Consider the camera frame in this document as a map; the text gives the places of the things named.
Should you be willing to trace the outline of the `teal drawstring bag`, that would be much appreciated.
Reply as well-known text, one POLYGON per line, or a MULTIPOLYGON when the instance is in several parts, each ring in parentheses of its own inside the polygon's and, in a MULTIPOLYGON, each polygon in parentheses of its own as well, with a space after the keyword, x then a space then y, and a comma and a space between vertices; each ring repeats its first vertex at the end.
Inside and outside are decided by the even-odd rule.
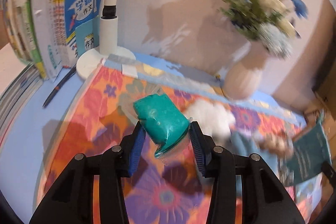
POLYGON ((330 147, 321 122, 293 142, 293 155, 280 159, 279 179, 285 187, 301 184, 321 173, 322 164, 331 164, 330 147))

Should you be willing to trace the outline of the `grey plush doll toy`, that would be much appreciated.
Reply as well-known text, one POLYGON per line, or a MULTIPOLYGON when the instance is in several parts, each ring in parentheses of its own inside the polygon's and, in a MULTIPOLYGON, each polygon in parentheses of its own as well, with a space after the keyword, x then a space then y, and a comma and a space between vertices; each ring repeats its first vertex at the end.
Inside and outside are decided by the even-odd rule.
POLYGON ((279 158, 289 159, 294 154, 293 141, 288 136, 268 134, 257 143, 261 150, 266 150, 279 158))

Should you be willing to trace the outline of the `blue grey cloth garment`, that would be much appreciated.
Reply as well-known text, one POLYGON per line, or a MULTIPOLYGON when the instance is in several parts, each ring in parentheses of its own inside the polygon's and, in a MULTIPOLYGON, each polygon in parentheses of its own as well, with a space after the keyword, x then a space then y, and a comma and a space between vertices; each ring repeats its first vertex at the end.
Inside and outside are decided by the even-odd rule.
POLYGON ((228 141, 226 141, 226 149, 231 153, 240 156, 249 156, 252 153, 259 154, 275 175, 278 176, 277 156, 266 150, 261 150, 251 137, 237 131, 233 132, 228 141))

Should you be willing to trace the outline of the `teal soft pouch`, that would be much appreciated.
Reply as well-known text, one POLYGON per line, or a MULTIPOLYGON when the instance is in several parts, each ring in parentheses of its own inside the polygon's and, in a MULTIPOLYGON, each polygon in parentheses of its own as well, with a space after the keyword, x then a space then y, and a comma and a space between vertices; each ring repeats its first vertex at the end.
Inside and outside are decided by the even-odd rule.
POLYGON ((174 149, 187 135, 190 122, 167 94, 151 94, 133 103, 140 124, 157 146, 156 158, 174 149))

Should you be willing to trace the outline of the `floral orange purple mat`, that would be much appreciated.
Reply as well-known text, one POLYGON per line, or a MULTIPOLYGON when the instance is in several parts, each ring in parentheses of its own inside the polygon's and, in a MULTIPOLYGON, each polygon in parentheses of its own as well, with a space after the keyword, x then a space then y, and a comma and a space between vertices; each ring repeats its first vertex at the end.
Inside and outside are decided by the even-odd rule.
MULTIPOLYGON (((235 117, 231 133, 252 137, 259 133, 297 136, 303 122, 288 110, 262 101, 230 102, 210 89, 194 84, 174 86, 150 75, 133 78, 120 69, 100 65, 86 80, 58 127, 45 156, 45 167, 37 190, 41 201, 68 162, 77 154, 95 156, 120 143, 132 133, 136 115, 134 101, 159 90, 179 110, 196 99, 221 103, 235 117)), ((155 158, 155 144, 146 138, 138 170, 122 180, 131 223, 204 223, 210 205, 209 186, 199 181, 190 145, 171 159, 155 158)))

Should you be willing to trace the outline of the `white plush toy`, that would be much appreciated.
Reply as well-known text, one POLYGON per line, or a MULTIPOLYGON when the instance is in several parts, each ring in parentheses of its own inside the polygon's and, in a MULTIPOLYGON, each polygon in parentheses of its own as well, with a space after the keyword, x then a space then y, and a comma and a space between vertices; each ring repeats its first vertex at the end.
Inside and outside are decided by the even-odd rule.
POLYGON ((187 119, 197 121, 204 135, 213 138, 216 145, 224 146, 231 136, 236 120, 232 112, 221 103, 196 99, 184 111, 187 119))

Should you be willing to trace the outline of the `stack of books left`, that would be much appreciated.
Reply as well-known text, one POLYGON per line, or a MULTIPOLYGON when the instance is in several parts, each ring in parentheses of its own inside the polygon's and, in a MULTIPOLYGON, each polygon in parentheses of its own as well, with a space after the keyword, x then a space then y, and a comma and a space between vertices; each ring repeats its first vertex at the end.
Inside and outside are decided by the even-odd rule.
POLYGON ((33 63, 18 59, 9 44, 1 49, 1 145, 18 115, 42 84, 33 63))

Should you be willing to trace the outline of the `white ribbed vase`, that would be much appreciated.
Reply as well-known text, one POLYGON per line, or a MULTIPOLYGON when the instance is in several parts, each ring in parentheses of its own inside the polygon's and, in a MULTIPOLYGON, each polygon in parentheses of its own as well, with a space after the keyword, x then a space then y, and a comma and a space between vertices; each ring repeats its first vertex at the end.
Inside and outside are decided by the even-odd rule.
POLYGON ((258 89, 270 57, 261 42, 252 42, 249 52, 227 72, 222 86, 230 100, 244 100, 258 89))

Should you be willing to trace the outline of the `black pen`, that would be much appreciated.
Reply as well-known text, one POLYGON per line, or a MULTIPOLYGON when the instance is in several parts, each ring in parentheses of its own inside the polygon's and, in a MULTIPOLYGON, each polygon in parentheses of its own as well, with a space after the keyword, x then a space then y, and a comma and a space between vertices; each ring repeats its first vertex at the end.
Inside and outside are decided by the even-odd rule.
POLYGON ((60 80, 60 82, 54 87, 52 92, 49 94, 45 102, 43 103, 42 108, 46 108, 50 102, 53 100, 53 98, 56 96, 56 94, 60 91, 60 89, 63 87, 63 85, 76 73, 76 65, 71 68, 71 70, 60 80))

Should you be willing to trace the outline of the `white desk lamp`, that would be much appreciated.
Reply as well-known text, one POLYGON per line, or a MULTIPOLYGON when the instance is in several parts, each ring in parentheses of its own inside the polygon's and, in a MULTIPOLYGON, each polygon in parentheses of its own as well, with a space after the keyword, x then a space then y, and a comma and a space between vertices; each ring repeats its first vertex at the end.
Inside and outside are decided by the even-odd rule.
POLYGON ((97 68, 100 60, 109 55, 135 59, 132 51, 118 45, 117 0, 104 0, 102 15, 99 19, 99 46, 83 53, 76 64, 76 72, 86 80, 97 68))

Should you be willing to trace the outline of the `blue white artificial flowers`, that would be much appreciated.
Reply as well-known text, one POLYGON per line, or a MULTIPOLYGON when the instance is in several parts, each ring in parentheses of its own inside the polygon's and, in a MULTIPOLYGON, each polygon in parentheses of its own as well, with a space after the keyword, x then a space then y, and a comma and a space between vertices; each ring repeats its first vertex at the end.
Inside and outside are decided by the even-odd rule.
POLYGON ((237 31, 252 42, 259 42, 264 49, 278 59, 286 59, 292 53, 292 41, 300 35, 295 29, 295 14, 307 19, 309 12, 302 0, 222 0, 225 7, 220 12, 237 31))

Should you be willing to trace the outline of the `blue cover study book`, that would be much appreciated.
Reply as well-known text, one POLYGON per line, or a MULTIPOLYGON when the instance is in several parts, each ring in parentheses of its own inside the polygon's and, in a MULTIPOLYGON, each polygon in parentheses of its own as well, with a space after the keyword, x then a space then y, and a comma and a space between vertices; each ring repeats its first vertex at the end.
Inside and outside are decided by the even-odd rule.
POLYGON ((101 0, 64 0, 66 49, 71 64, 99 45, 100 4, 101 0))

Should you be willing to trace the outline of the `row of upright books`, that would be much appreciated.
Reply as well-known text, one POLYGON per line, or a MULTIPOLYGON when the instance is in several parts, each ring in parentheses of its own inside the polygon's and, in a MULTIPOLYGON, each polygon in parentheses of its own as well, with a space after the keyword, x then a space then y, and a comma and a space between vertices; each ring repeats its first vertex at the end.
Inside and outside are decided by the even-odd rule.
POLYGON ((13 49, 32 61, 43 79, 55 80, 75 57, 67 50, 64 0, 8 0, 13 49))

